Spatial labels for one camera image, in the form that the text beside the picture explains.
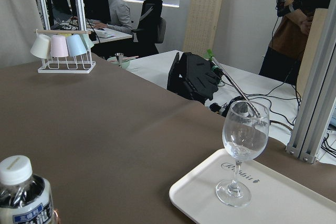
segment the keyboard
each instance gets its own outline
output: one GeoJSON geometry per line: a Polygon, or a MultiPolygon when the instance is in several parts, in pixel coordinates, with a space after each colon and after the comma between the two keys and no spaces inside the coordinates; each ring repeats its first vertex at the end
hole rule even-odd
{"type": "Polygon", "coordinates": [[[104,31],[104,30],[98,30],[98,29],[95,29],[94,31],[96,32],[97,36],[100,38],[111,38],[115,36],[114,33],[111,31],[104,31]]]}

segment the man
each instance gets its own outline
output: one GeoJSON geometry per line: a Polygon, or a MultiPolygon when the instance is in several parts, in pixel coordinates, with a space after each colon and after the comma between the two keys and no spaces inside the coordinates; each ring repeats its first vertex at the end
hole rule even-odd
{"type": "Polygon", "coordinates": [[[107,24],[96,22],[94,28],[111,28],[126,34],[132,34],[130,8],[123,0],[109,0],[111,21],[107,24]]]}
{"type": "MultiPolygon", "coordinates": [[[[285,6],[294,0],[286,0],[285,6]]],[[[285,15],[269,43],[260,75],[296,85],[312,17],[297,9],[285,15]]]]}

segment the black office chair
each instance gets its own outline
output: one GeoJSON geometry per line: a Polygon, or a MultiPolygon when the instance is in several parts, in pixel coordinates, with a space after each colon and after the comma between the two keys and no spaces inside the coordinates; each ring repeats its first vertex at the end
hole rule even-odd
{"type": "Polygon", "coordinates": [[[162,0],[145,0],[137,29],[132,30],[138,39],[139,57],[158,54],[155,44],[164,40],[166,21],[161,17],[162,0]]]}

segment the plastic water bottle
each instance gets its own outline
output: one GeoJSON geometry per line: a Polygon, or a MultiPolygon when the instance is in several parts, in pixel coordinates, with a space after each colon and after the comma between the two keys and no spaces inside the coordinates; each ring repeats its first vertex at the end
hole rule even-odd
{"type": "Polygon", "coordinates": [[[33,174],[26,156],[0,163],[0,224],[54,224],[50,183],[33,174]]]}

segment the metal pole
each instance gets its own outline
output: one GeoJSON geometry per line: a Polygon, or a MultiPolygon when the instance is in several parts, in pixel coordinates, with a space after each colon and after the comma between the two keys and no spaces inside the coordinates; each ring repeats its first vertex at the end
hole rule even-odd
{"type": "MultiPolygon", "coordinates": [[[[211,56],[211,60],[212,62],[219,67],[219,69],[223,72],[223,75],[228,79],[228,81],[232,84],[232,86],[237,90],[237,92],[246,100],[249,101],[249,99],[247,98],[247,96],[244,94],[244,92],[240,89],[240,87],[237,85],[237,83],[235,83],[235,81],[231,78],[231,76],[225,71],[225,69],[222,67],[222,65],[216,60],[216,58],[214,56],[211,56]]],[[[251,109],[253,110],[253,112],[257,115],[258,118],[260,118],[260,113],[258,112],[258,110],[256,109],[256,107],[253,106],[252,103],[249,103],[251,109]]]]}

